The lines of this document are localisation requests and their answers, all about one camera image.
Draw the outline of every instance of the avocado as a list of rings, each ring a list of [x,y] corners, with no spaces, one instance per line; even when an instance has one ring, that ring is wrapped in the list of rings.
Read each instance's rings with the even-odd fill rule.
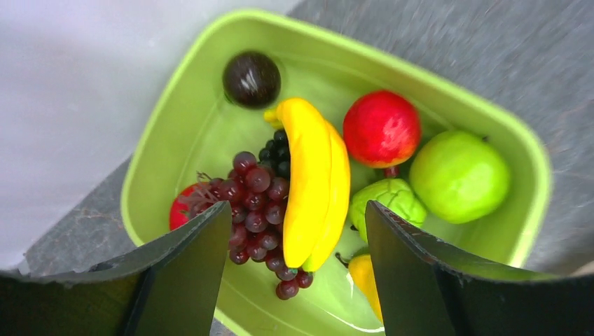
[[[247,50],[227,63],[223,87],[233,103],[246,109],[264,109],[279,96],[280,71],[268,56]]]

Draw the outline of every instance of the tray rim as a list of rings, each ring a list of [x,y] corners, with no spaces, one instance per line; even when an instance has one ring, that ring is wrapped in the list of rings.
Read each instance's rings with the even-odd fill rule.
[[[159,100],[151,112],[151,116],[146,123],[144,131],[139,139],[136,151],[132,155],[130,165],[128,166],[120,199],[120,211],[122,214],[124,228],[136,246],[141,246],[147,241],[140,239],[136,231],[131,225],[130,213],[128,211],[127,201],[129,200],[130,185],[137,170],[140,157],[144,152],[144,145],[146,140],[150,137],[151,131],[158,119],[159,114],[167,103],[173,89],[177,86],[180,77],[187,69],[191,58],[194,54],[199,52],[202,45],[210,39],[211,35],[220,28],[229,25],[233,22],[242,20],[259,20],[268,23],[272,26],[281,27],[283,29],[291,30],[302,35],[315,37],[325,43],[333,44],[342,49],[348,49],[353,53],[365,55],[373,59],[377,63],[381,63],[385,67],[393,69],[393,71],[400,71],[408,74],[414,78],[421,78],[423,82],[442,92],[447,92],[448,95],[456,96],[457,99],[463,101],[465,104],[475,106],[476,109],[482,110],[486,115],[495,120],[497,123],[507,127],[524,143],[524,146],[529,148],[530,161],[534,163],[533,173],[536,183],[534,185],[534,197],[530,205],[528,221],[524,225],[523,233],[519,236],[515,246],[514,253],[506,264],[513,267],[522,267],[527,260],[530,251],[538,237],[542,223],[548,210],[548,203],[552,196],[552,181],[553,172],[546,147],[541,142],[538,135],[521,119],[516,117],[511,112],[507,111],[502,106],[488,101],[477,94],[460,87],[447,78],[443,78],[436,73],[424,69],[416,64],[401,59],[396,55],[389,54],[383,50],[377,49],[371,45],[354,40],[348,36],[341,35],[329,29],[294,19],[285,15],[268,12],[266,10],[255,8],[242,8],[232,10],[223,15],[220,15],[209,25],[207,25],[200,35],[196,38],[193,45],[186,51],[184,58],[175,69],[174,73],[167,82],[165,89],[162,91]],[[214,312],[214,317],[219,321],[225,321],[225,327],[232,330],[238,335],[250,335],[242,326],[238,325],[234,320],[229,318],[218,305]]]

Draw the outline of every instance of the apple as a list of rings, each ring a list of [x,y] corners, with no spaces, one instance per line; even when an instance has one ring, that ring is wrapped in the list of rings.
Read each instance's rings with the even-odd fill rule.
[[[374,91],[360,97],[343,121],[343,138],[352,158],[375,169],[408,160],[421,141],[415,107],[403,97]]]
[[[511,173],[482,138],[453,130],[434,136],[410,166],[410,185],[437,217],[452,224],[492,213],[505,199]]]

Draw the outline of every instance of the grape bunch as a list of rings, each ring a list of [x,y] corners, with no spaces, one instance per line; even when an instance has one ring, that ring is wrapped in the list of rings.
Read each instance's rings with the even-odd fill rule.
[[[255,155],[249,152],[238,153],[233,159],[233,169],[227,179],[211,180],[211,192],[219,200],[228,200],[231,203],[233,224],[229,238],[230,260],[237,265],[243,265],[249,259],[256,263],[265,263],[280,280],[276,287],[277,297],[288,300],[297,295],[299,288],[311,286],[313,274],[301,269],[289,269],[284,263],[282,226],[289,196],[289,181],[283,176],[277,176],[282,171],[278,169],[276,162],[279,160],[277,154],[281,152],[280,149],[286,148],[282,147],[283,141],[286,143],[286,133],[275,133],[272,141],[274,146],[268,148],[279,150],[276,150],[274,156],[265,159],[269,163],[257,163]]]
[[[284,129],[275,132],[271,140],[258,154],[260,164],[272,168],[276,175],[283,179],[291,178],[291,154],[289,152],[289,140]]]

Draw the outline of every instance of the red apple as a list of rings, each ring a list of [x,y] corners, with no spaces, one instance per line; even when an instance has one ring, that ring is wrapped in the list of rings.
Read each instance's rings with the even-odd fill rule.
[[[387,90],[368,93],[349,108],[343,121],[349,154],[368,167],[384,169],[408,160],[421,141],[415,107]]]

